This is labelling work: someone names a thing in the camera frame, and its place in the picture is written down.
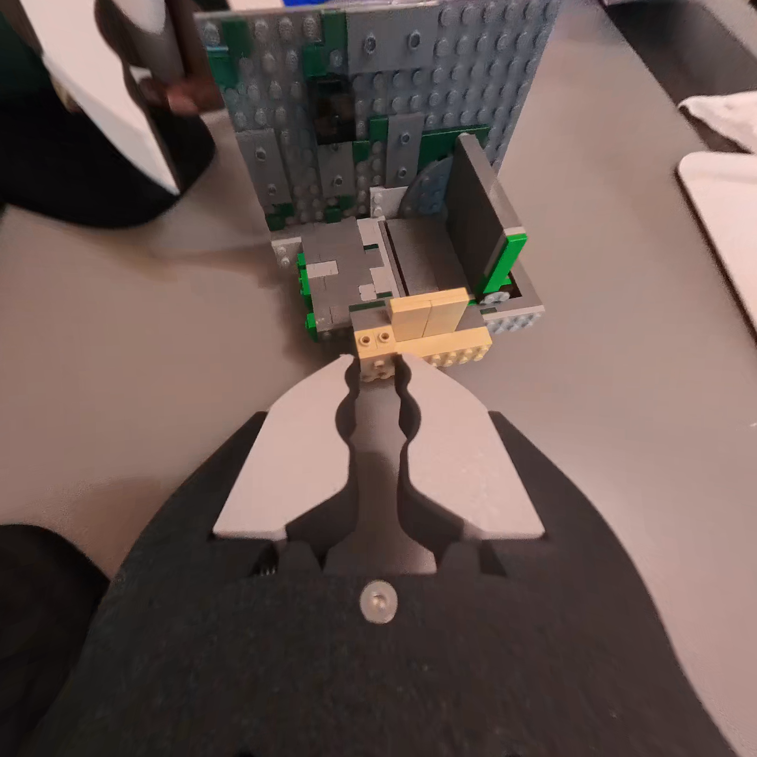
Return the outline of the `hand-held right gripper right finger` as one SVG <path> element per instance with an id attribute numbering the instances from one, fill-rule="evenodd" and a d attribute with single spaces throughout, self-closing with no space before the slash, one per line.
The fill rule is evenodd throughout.
<path id="1" fill-rule="evenodd" d="M 396 364 L 406 442 L 397 512 L 414 540 L 534 540 L 545 529 L 485 405 L 413 354 Z"/>

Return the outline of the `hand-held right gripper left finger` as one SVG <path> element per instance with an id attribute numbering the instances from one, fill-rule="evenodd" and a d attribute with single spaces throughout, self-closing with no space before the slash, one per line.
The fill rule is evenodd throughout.
<path id="1" fill-rule="evenodd" d="M 341 540 L 356 523 L 351 435 L 360 366 L 342 354 L 300 380 L 266 414 L 213 535 Z"/>

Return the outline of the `tan brick piece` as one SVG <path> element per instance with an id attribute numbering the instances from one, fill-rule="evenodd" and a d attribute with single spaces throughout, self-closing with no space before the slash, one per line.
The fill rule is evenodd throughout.
<path id="1" fill-rule="evenodd" d="M 360 377 L 389 379 L 395 359 L 412 354 L 438 369 L 477 363 L 492 345 L 465 288 L 389 298 L 351 311 Z"/>

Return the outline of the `grey brick baseplate build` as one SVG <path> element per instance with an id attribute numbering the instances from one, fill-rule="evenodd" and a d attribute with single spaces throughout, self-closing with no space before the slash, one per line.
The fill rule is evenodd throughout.
<path id="1" fill-rule="evenodd" d="M 496 336 L 544 312 L 497 170 L 561 4 L 227 2 L 196 16 L 313 340 L 445 290 L 466 290 L 457 329 Z"/>

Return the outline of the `person's left forearm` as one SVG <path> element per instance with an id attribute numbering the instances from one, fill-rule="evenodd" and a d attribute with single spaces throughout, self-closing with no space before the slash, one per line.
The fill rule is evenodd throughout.
<path id="1" fill-rule="evenodd" d="M 126 17 L 114 2 L 96 2 L 107 41 L 131 66 L 137 87 L 152 77 L 173 84 L 212 77 L 195 25 L 204 2 L 164 2 L 183 66 L 183 77 L 153 75 Z M 174 195 L 123 156 L 63 86 L 53 79 L 21 2 L 2 2 L 2 204 L 96 229 L 139 226 L 169 210 L 202 176 L 216 145 L 200 115 L 179 116 L 138 99 L 177 169 Z"/>

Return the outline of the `person's left hand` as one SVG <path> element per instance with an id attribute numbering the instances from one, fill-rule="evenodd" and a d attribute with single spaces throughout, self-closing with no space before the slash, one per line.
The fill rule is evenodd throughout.
<path id="1" fill-rule="evenodd" d="M 193 76 L 173 84 L 148 77 L 141 80 L 138 87 L 150 106 L 179 116 L 200 115 L 225 108 L 212 77 Z"/>

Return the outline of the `person's sweater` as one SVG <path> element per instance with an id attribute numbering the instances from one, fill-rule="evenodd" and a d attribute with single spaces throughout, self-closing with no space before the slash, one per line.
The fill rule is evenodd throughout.
<path id="1" fill-rule="evenodd" d="M 80 656 L 108 577 L 61 535 L 1 526 L 1 755 L 16 755 Z"/>

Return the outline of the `white tray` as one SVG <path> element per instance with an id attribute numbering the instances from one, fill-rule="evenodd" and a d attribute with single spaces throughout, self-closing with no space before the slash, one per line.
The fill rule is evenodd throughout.
<path id="1" fill-rule="evenodd" d="M 756 156 L 690 153 L 677 176 L 756 328 Z"/>

